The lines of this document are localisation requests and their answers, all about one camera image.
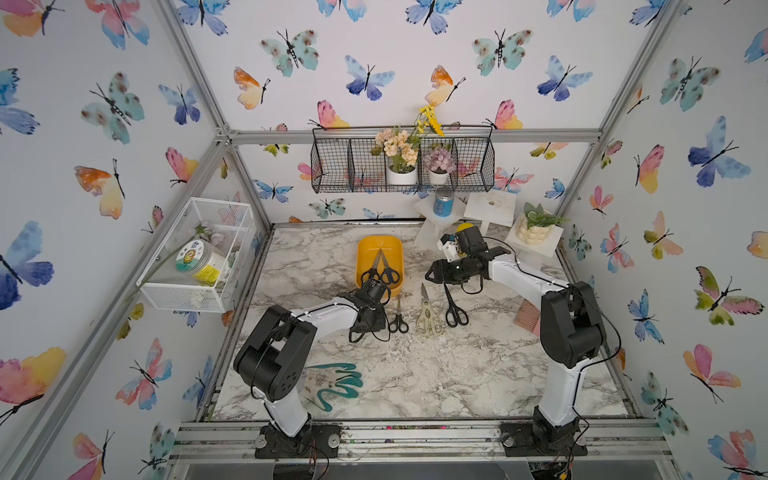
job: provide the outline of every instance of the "white flower pot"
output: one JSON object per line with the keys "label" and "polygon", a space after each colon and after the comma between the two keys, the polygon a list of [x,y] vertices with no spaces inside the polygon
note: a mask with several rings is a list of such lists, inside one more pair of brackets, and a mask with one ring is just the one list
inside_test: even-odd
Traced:
{"label": "white flower pot", "polygon": [[444,174],[437,174],[432,170],[429,171],[429,184],[430,185],[445,185],[448,183],[450,174],[445,172]]}
{"label": "white flower pot", "polygon": [[398,174],[393,172],[391,168],[386,169],[386,183],[390,185],[416,185],[419,182],[419,175],[416,173],[416,169],[408,172],[407,174]]}

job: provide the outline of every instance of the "marble tabletop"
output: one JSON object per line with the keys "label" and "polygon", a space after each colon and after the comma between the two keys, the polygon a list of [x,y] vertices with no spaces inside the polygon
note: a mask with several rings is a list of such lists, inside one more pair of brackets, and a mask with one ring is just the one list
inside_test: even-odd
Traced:
{"label": "marble tabletop", "polygon": [[[440,336],[415,331],[421,311],[421,284],[440,319],[447,301],[441,285],[424,280],[436,250],[413,243],[418,227],[280,228],[274,233],[266,262],[240,332],[242,346],[264,311],[274,304],[287,309],[324,303],[355,288],[353,279],[357,243],[368,235],[393,235],[404,247],[405,279],[402,309],[410,331],[395,333],[388,342],[372,335],[350,343],[347,331],[323,337],[313,347],[308,366],[354,364],[362,387],[353,386],[356,398],[323,393],[330,412],[319,408],[321,389],[342,391],[334,384],[343,373],[336,369],[305,369],[300,395],[314,418],[457,418],[530,415],[544,390],[548,357],[532,333],[515,325],[522,297],[505,286],[485,282],[479,295],[451,287],[458,306],[469,314],[469,325],[447,328]],[[489,236],[504,238],[508,228],[493,226]],[[564,279],[557,260],[547,259],[543,271]],[[468,291],[479,288],[470,282]],[[396,302],[386,309],[394,319]],[[386,330],[377,333],[387,339]],[[605,364],[591,367],[577,408],[582,415],[623,415],[627,411]],[[260,420],[269,417],[260,400],[232,370],[214,409],[214,421]]]}

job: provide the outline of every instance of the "black wire basket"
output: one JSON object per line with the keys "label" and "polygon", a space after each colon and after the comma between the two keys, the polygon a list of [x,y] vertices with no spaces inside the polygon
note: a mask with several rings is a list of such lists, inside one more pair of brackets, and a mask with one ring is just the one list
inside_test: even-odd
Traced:
{"label": "black wire basket", "polygon": [[[311,151],[312,188],[316,193],[328,192],[415,192],[449,188],[461,192],[487,192],[493,187],[495,152],[491,142],[492,128],[487,134],[477,132],[479,125],[466,126],[466,132],[445,130],[445,137],[431,134],[419,146],[416,161],[417,181],[412,185],[389,184],[386,169],[389,159],[376,145],[376,130],[387,127],[351,127],[318,129]],[[371,135],[344,137],[355,129],[371,130]],[[457,169],[445,184],[430,184],[427,159],[437,147],[451,153]]]}

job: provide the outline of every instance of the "yellow container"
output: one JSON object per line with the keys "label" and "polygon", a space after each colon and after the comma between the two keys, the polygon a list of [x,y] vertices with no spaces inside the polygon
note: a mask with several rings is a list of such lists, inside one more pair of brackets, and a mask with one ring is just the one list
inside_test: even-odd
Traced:
{"label": "yellow container", "polygon": [[[391,298],[395,298],[400,294],[402,288],[402,281],[406,278],[406,272],[404,268],[404,262],[402,258],[402,242],[397,237],[391,235],[372,235],[365,237],[357,243],[357,263],[355,265],[355,283],[357,287],[362,286],[360,276],[371,269],[373,261],[376,259],[376,254],[379,253],[379,249],[383,250],[386,261],[389,264],[389,268],[393,269],[400,274],[399,281],[394,285],[390,285],[392,290]],[[384,271],[384,260],[379,261],[379,273]]]}

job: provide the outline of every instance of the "wall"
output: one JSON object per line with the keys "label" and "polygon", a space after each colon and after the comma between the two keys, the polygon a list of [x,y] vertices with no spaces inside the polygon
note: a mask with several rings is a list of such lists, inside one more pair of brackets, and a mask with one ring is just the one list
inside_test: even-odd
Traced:
{"label": "wall", "polygon": [[[719,0],[697,2],[682,16],[644,76],[644,94],[650,98],[625,114],[611,134],[624,142],[623,147],[605,169],[599,162],[592,167],[579,190],[580,200],[575,200],[566,213],[592,247],[581,261],[575,249],[568,252],[580,278],[594,276],[601,308],[621,332],[631,391],[643,414],[662,415],[661,424],[668,431],[667,441],[680,470],[690,472],[687,478],[696,480],[738,477],[733,470],[725,469],[729,467],[761,472],[768,469],[764,458],[768,424],[763,407],[768,374],[762,367],[768,334],[768,313],[763,311],[763,304],[768,302],[768,260],[766,234],[760,233],[768,230],[763,212],[766,191],[761,187],[768,174],[768,142],[763,128],[768,122],[768,64],[763,61],[765,56],[758,58],[768,48],[764,43],[760,48],[760,36],[756,47],[750,48],[756,34],[765,35],[767,18],[768,5],[764,2],[724,4]],[[712,36],[716,30],[728,33]],[[701,57],[697,68],[716,68],[719,77],[709,71],[703,97],[686,111],[680,100],[661,104],[670,63],[680,58],[690,67],[691,55]],[[711,133],[721,116],[727,128]],[[731,141],[730,148],[738,147],[736,150],[706,167],[700,166],[710,158],[708,143],[714,156]],[[664,147],[657,169],[657,189],[652,188],[654,170],[650,168],[641,169],[644,182],[635,186],[637,166],[633,157],[639,156],[645,162],[656,145]],[[706,186],[707,175],[701,172],[713,167],[717,172],[711,171],[713,181]],[[590,196],[598,185],[604,196],[614,195],[613,202],[602,209],[604,217],[590,205]],[[669,240],[682,251],[667,243],[669,250],[657,259],[652,255],[652,234],[659,212],[664,213],[665,228],[671,234],[662,243]],[[621,241],[627,239],[622,247],[624,262],[629,265],[631,258],[632,264],[617,266],[617,272],[612,273],[607,268],[607,254],[601,253],[601,244],[616,223],[621,228]],[[714,275],[718,286],[700,285],[697,268],[702,266]],[[719,301],[718,305],[729,311],[718,309],[713,315],[708,311],[713,299],[708,293],[696,294],[694,290],[706,292],[708,289],[703,287],[709,286],[718,297],[729,287],[731,277],[730,288],[741,290],[730,294],[736,299]],[[638,316],[631,311],[631,302],[637,304],[644,290],[650,308],[645,313],[637,305],[636,313],[654,317],[647,323],[658,331],[660,340],[650,335],[645,322],[635,321]],[[695,308],[699,302],[703,310]],[[637,333],[645,333],[644,339]],[[611,345],[617,346],[615,338]],[[711,351],[711,370],[705,347]],[[692,375],[685,355],[690,356],[702,381]],[[660,386],[656,392],[650,391],[649,372]],[[705,382],[711,385],[712,392]],[[655,412],[659,404],[654,400],[663,399],[665,393],[671,399],[668,406]],[[667,421],[678,416],[687,431],[682,424],[673,427]]]}

